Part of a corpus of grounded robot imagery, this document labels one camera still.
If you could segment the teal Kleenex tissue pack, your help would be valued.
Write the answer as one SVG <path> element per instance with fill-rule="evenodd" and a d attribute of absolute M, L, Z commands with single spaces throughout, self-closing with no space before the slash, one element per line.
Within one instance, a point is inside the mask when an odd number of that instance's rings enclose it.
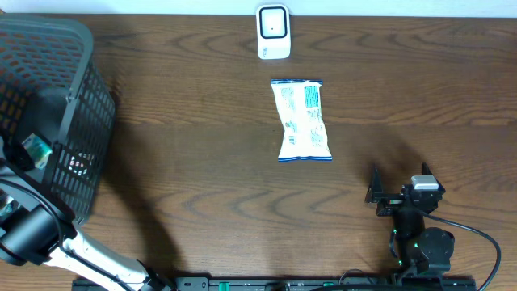
<path fill-rule="evenodd" d="M 44 169 L 48 163 L 52 148 L 42 138 L 32 133 L 23 143 L 23 148 L 34 162 L 35 168 Z"/>

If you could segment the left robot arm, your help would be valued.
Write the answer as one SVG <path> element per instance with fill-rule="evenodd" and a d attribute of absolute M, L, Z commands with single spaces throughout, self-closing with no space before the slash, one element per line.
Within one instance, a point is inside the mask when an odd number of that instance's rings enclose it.
<path fill-rule="evenodd" d="M 28 211 L 1 236 L 1 257 L 9 264 L 64 268 L 107 290 L 175 290 L 175 283 L 142 262 L 115 253 L 82 232 L 74 214 L 58 196 L 42 194 L 36 185 L 14 181 L 21 174 L 1 175 L 8 196 Z"/>

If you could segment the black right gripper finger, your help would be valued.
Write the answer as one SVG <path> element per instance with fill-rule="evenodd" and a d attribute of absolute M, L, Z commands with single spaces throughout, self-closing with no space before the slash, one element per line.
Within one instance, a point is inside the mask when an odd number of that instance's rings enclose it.
<path fill-rule="evenodd" d="M 430 167 L 427 165 L 426 162 L 423 162 L 422 163 L 422 166 L 421 166 L 421 171 L 422 171 L 422 175 L 433 175 Z M 435 192 L 442 192 L 442 193 L 445 193 L 446 190 L 444 188 L 444 186 L 438 181 L 439 183 L 439 189 L 438 190 L 435 190 Z"/>
<path fill-rule="evenodd" d="M 364 199 L 365 203 L 378 203 L 383 196 L 383 187 L 379 171 L 376 167 L 372 168 L 372 177 L 368 185 L 368 190 Z"/>

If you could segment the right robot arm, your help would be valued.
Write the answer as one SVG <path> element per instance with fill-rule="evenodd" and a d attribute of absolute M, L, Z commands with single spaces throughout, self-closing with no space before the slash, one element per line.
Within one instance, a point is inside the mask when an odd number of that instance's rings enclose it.
<path fill-rule="evenodd" d="M 393 219 L 389 247 L 400 265 L 391 276 L 394 284 L 424 279 L 440 282 L 451 269 L 454 235 L 438 227 L 427 228 L 424 221 L 437 209 L 444 193 L 445 188 L 425 163 L 422 173 L 412 176 L 398 193 L 385 192 L 379 171 L 372 171 L 365 201 L 376 205 L 378 217 Z"/>

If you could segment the green white round tin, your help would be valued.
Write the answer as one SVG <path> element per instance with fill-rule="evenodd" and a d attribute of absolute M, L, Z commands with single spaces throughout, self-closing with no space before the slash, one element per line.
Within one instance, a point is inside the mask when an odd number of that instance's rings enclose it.
<path fill-rule="evenodd" d="M 70 158 L 68 169 L 78 176 L 85 176 L 94 158 L 93 154 L 78 153 Z"/>

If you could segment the white blue snack bag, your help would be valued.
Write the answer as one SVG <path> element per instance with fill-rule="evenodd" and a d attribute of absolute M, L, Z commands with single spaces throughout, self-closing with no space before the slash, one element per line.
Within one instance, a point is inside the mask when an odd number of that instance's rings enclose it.
<path fill-rule="evenodd" d="M 328 135 L 322 119 L 320 87 L 314 79 L 272 79 L 271 89 L 284 129 L 278 160 L 331 161 Z"/>

